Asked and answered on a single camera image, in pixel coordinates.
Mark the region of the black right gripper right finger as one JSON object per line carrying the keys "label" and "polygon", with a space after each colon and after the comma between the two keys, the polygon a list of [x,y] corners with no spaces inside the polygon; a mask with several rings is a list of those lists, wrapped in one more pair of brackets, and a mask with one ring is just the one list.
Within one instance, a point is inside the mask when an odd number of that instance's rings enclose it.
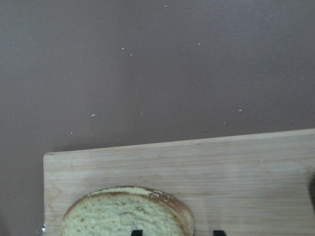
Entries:
{"label": "black right gripper right finger", "polygon": [[213,236],[227,236],[223,230],[213,230]]}

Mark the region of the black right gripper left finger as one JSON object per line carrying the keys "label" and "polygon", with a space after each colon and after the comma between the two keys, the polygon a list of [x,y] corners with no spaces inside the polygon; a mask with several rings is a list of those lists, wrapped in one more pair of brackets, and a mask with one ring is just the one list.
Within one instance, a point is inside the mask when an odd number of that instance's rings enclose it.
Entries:
{"label": "black right gripper left finger", "polygon": [[143,230],[133,230],[131,232],[131,236],[142,236],[143,235]]}

